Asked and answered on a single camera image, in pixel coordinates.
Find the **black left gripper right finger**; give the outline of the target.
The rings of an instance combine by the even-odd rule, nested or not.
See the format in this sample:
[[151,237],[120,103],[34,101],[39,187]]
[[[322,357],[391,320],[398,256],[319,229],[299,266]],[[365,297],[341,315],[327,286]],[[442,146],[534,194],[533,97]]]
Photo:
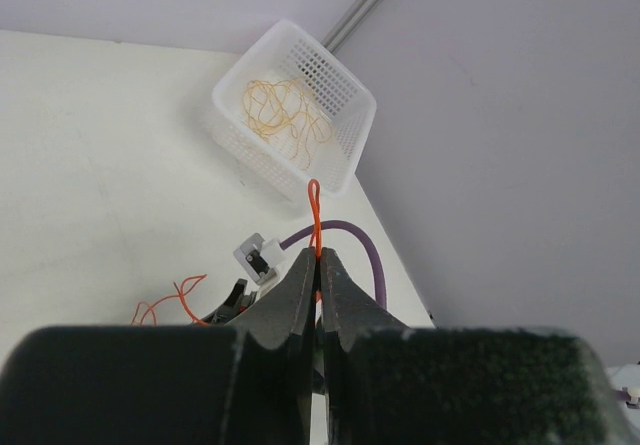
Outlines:
[[319,263],[332,444],[635,444],[601,361],[545,327],[416,328]]

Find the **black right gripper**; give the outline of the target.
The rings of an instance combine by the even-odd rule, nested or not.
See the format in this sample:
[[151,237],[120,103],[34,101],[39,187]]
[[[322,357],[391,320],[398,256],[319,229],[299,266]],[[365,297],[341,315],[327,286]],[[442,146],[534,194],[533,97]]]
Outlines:
[[249,290],[247,280],[238,279],[222,304],[201,320],[206,325],[225,325],[251,307],[258,300],[259,292],[260,289]]

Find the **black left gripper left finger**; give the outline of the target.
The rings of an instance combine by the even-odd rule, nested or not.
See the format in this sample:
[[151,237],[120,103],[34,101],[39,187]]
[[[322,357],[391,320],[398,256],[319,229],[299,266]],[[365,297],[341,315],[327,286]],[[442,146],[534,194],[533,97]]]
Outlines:
[[5,444],[306,444],[318,263],[224,325],[54,326],[1,371]]

